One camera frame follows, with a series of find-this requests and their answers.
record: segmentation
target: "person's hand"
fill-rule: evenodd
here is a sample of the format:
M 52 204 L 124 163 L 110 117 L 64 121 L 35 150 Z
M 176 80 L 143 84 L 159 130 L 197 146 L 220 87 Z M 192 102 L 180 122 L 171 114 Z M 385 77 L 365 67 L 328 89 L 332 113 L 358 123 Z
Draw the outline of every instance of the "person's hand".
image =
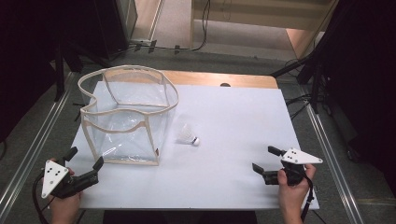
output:
M 316 168 L 312 164 L 306 164 L 306 175 L 312 180 Z M 283 170 L 277 172 L 279 182 L 279 206 L 286 224 L 303 223 L 300 218 L 301 207 L 306 193 L 309 191 L 308 182 L 304 178 L 297 186 L 289 186 L 286 173 Z
M 69 168 L 70 175 L 74 175 L 74 172 Z M 78 194 L 65 198 L 60 199 L 57 197 L 49 196 L 49 200 L 53 201 L 50 203 L 49 208 L 52 214 L 51 223 L 52 224 L 72 224 L 75 222 L 79 203 L 81 199 L 82 192 Z

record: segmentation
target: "transparent plastic bin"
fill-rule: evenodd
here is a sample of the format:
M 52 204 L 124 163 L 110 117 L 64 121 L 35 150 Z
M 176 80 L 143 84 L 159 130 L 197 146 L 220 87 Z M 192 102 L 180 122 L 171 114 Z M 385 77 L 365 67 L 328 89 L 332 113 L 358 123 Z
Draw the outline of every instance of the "transparent plastic bin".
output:
M 124 65 L 82 77 L 81 126 L 92 154 L 105 162 L 159 165 L 178 104 L 172 82 L 152 68 Z

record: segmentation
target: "white table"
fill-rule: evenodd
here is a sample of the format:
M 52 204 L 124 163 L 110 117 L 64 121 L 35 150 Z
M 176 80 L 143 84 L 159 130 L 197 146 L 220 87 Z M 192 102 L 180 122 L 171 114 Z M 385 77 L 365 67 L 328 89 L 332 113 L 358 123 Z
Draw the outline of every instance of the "white table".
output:
M 251 163 L 281 168 L 268 146 L 299 148 L 280 90 L 177 85 L 173 125 L 187 122 L 201 138 L 198 147 L 176 143 L 170 132 L 159 166 L 106 163 L 99 183 L 84 190 L 81 208 L 257 210 L 278 208 L 278 186 L 266 186 Z M 76 175 L 94 159 L 81 129 L 68 163 Z M 318 209 L 316 200 L 310 206 Z

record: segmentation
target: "aluminum rail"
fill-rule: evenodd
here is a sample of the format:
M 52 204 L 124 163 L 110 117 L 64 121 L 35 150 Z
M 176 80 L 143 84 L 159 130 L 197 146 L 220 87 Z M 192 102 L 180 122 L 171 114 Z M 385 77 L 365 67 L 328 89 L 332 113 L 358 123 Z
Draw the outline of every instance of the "aluminum rail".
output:
M 43 148 L 48 136 L 50 135 L 50 131 L 52 130 L 53 125 L 55 124 L 62 109 L 64 108 L 64 103 L 67 101 L 67 98 L 70 94 L 71 83 L 73 83 L 75 78 L 76 75 L 74 75 L 73 73 L 68 74 L 65 80 L 65 92 L 63 96 L 59 99 L 58 102 L 53 103 L 49 114 L 47 115 L 43 125 L 35 136 L 35 140 L 33 141 L 29 150 L 26 152 L 26 155 L 23 158 L 18 170 L 12 177 L 11 181 L 8 182 L 5 190 L 2 192 L 0 198 L 0 223 L 5 222 L 12 205 L 17 200 L 24 182 L 26 181 L 30 171 L 35 165 L 35 161 L 37 160 L 41 149 Z
M 301 92 L 303 94 L 308 93 L 306 86 L 301 86 Z M 361 212 L 359 211 L 358 204 L 356 203 L 355 197 L 350 190 L 341 166 L 335 158 L 334 152 L 332 150 L 332 145 L 330 144 L 329 138 L 324 131 L 320 116 L 315 114 L 314 109 L 310 105 L 307 107 L 306 110 L 308 112 L 309 118 L 311 119 L 315 132 L 317 133 L 318 140 L 320 142 L 320 146 L 323 150 L 326 161 L 327 163 L 329 163 L 329 168 L 332 172 L 332 178 L 334 179 L 335 186 L 340 193 L 340 197 L 346 209 L 349 221 L 353 224 L 363 224 L 364 221 L 361 216 Z

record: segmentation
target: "wire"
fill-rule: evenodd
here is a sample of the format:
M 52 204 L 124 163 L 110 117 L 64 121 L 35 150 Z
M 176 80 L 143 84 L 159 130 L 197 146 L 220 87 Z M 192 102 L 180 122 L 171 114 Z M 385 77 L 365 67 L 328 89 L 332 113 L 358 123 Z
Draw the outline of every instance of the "wire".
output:
M 82 220 L 82 217 L 84 216 L 84 214 L 85 214 L 85 212 L 86 212 L 87 210 L 82 210 L 82 212 L 81 212 L 81 214 L 79 215 L 79 217 L 78 217 L 78 219 L 77 219 L 77 224 L 79 224 L 79 222 Z
M 317 211 L 312 210 L 312 212 L 313 212 L 315 215 L 317 215 L 317 217 L 318 217 L 324 224 L 327 224 L 326 221 L 317 213 Z
M 46 210 L 46 208 L 48 208 L 48 207 L 50 206 L 50 204 L 53 202 L 54 199 L 55 199 L 55 197 L 52 197 L 52 199 L 49 201 L 49 203 L 47 203 L 46 206 L 44 206 L 44 207 L 41 209 L 41 212 L 44 212 L 44 210 Z
M 205 4 L 205 8 L 204 8 L 204 12 L 202 14 L 202 29 L 204 31 L 204 39 L 201 43 L 201 46 L 199 46 L 196 49 L 175 49 L 175 48 L 165 48 L 165 47 L 152 47 L 152 46 L 139 46 L 139 48 L 146 48 L 146 49 L 170 49 L 170 50 L 179 50 L 179 51 L 196 51 L 196 50 L 200 50 L 202 49 L 205 45 L 206 45 L 206 40 L 207 40 L 207 21 L 209 19 L 209 12 L 210 12 L 210 0 L 207 0 L 206 4 Z M 132 47 L 129 47 L 128 49 L 122 50 L 120 52 L 118 52 L 118 55 L 116 55 L 113 59 L 111 59 L 110 61 L 114 61 L 115 59 L 117 59 L 121 53 L 127 52 L 131 49 L 135 49 L 138 45 L 135 43 L 131 43 Z
M 298 102 L 298 101 L 307 101 L 307 100 L 309 100 L 310 98 L 311 98 L 311 94 L 308 93 L 308 94 L 305 94 L 305 95 L 296 97 L 296 98 L 294 98 L 294 99 L 288 100 L 288 101 L 286 102 L 286 105 L 291 105 L 291 104 L 294 104 L 294 103 L 296 103 L 296 102 Z
M 303 64 L 300 63 L 300 61 L 299 61 L 298 59 L 290 59 L 290 60 L 288 60 L 287 62 L 285 62 L 284 67 L 287 67 L 288 64 L 289 64 L 290 62 L 292 62 L 292 61 L 296 61 L 297 64 L 299 64 L 300 66 L 303 65 Z M 294 68 L 293 70 L 296 70 L 296 71 L 299 72 L 299 73 L 301 72 L 301 70 L 298 70 L 297 68 Z M 290 71 L 288 72 L 288 74 L 291 75 L 292 77 L 297 77 L 296 75 L 292 74 Z
M 309 102 L 306 102 L 303 105 L 303 107 L 301 107 L 299 110 L 297 110 L 297 112 L 295 112 L 294 114 L 290 115 L 290 119 L 293 120 L 295 117 L 297 117 L 297 115 L 299 115 L 300 112 L 303 111 L 308 105 L 309 105 Z
M 35 205 L 35 210 L 37 211 L 38 214 L 38 219 L 42 224 L 49 224 L 46 218 L 44 217 L 40 209 L 40 206 L 38 205 L 37 195 L 36 195 L 37 184 L 43 177 L 44 177 L 44 170 L 42 170 L 41 173 L 35 178 L 35 182 L 33 183 L 33 187 L 32 187 L 32 197 L 33 197 L 33 204 Z
M 306 203 L 303 212 L 301 213 L 301 220 L 304 222 L 306 214 L 308 213 L 309 205 L 311 204 L 312 200 L 314 200 L 315 198 L 314 198 L 314 183 L 312 183 L 312 180 L 306 175 L 306 173 L 303 173 L 301 175 L 306 179 L 309 185 L 308 197 L 306 198 Z

